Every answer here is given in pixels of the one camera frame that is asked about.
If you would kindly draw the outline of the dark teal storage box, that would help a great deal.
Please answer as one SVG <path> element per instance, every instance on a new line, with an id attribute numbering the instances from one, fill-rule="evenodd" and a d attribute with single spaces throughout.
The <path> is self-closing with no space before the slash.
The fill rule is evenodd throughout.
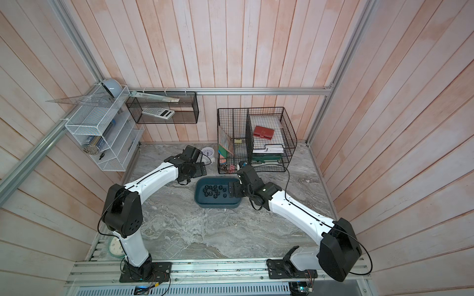
<path id="1" fill-rule="evenodd" d="M 195 202 L 201 208 L 237 208 L 241 198 L 228 195 L 228 184 L 238 181 L 229 177 L 204 177 L 196 183 Z"/>

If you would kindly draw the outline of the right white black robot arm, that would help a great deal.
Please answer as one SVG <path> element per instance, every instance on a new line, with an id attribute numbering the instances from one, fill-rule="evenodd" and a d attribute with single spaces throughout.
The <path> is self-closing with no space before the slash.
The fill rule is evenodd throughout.
<path id="1" fill-rule="evenodd" d="M 330 278 L 343 282 L 353 275 L 354 266 L 367 249 L 357 240 L 348 220 L 325 217 L 292 198 L 286 188 L 265 183 L 253 166 L 240 162 L 238 181 L 230 185 L 235 197 L 247 197 L 254 210 L 266 209 L 286 218 L 316 244 L 292 247 L 281 260 L 268 260 L 270 278 L 314 277 L 323 270 Z"/>

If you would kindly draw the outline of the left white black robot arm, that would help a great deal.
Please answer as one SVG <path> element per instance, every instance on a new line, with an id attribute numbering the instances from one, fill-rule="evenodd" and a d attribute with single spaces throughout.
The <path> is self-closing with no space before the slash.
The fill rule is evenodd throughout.
<path id="1" fill-rule="evenodd" d="M 207 175 L 201 150 L 186 146 L 182 153 L 166 158 L 157 168 L 125 185 L 112 185 L 98 224 L 104 223 L 108 234 L 117 238 L 125 254 L 120 282 L 149 282 L 169 276 L 153 264 L 141 234 L 143 204 L 155 192 L 174 181 L 188 184 Z"/>

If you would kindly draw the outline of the small white alarm clock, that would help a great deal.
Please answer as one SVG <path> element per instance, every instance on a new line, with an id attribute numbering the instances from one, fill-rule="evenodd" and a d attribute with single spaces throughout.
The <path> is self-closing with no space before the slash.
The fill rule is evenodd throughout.
<path id="1" fill-rule="evenodd" d="M 204 147 L 201 152 L 206 164 L 212 164 L 216 161 L 215 150 L 212 147 Z"/>

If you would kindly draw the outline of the white tray in organizer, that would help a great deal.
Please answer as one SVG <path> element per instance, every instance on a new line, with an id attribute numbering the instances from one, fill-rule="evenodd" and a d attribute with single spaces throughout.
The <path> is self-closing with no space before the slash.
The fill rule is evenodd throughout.
<path id="1" fill-rule="evenodd" d="M 282 154 L 285 152 L 285 148 L 280 145 L 266 145 L 261 149 L 253 149 L 253 154 Z"/>

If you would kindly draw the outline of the white calculator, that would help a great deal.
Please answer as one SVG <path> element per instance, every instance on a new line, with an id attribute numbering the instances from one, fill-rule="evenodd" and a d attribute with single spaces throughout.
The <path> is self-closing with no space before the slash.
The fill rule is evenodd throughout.
<path id="1" fill-rule="evenodd" d="M 142 110 L 142 114 L 163 120 L 169 120 L 174 116 L 175 111 L 162 107 L 148 107 Z"/>

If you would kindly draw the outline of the red wallet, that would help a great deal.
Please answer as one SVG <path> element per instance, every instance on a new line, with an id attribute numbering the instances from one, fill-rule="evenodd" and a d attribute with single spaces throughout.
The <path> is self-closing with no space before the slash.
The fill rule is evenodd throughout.
<path id="1" fill-rule="evenodd" d="M 259 125 L 256 126 L 253 131 L 253 136 L 261 138 L 261 139 L 266 139 L 266 140 L 272 140 L 274 134 L 275 134 L 274 129 L 262 127 Z"/>

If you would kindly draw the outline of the clear plastic ruler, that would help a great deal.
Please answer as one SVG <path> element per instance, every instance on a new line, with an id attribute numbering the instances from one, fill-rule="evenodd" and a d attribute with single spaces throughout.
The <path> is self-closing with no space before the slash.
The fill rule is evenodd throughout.
<path id="1" fill-rule="evenodd" d="M 162 95 L 158 95 L 158 94 L 149 94 L 149 93 L 145 93 L 145 92 L 143 93 L 143 92 L 138 92 L 138 91 L 132 91 L 130 93 L 130 97 L 155 100 L 155 101 L 159 101 L 159 102 L 170 102 L 170 103 L 180 102 L 179 98 L 162 96 Z"/>

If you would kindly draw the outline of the grey computer mouse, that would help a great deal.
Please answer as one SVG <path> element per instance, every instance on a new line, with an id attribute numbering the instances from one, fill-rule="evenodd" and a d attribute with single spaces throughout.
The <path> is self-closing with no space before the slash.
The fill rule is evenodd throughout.
<path id="1" fill-rule="evenodd" d="M 102 87 L 114 98 L 118 98 L 123 90 L 122 85 L 113 78 L 107 78 L 101 81 Z"/>

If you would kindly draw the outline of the green round wall clock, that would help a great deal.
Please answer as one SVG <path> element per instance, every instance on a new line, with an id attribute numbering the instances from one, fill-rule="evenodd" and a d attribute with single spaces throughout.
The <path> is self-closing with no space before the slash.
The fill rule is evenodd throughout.
<path id="1" fill-rule="evenodd" d="M 115 258 L 122 259 L 125 256 L 125 252 L 123 251 L 119 238 L 111 237 L 108 245 L 108 252 L 112 257 Z"/>

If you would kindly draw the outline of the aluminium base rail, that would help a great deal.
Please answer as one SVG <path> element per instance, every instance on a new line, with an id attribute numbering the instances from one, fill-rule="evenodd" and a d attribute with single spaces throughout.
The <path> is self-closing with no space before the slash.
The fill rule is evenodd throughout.
<path id="1" fill-rule="evenodd" d="M 221 284 L 271 282 L 266 258 L 169 260 L 174 284 Z M 76 262 L 66 287 L 126 286 L 120 282 L 125 271 L 122 261 Z"/>

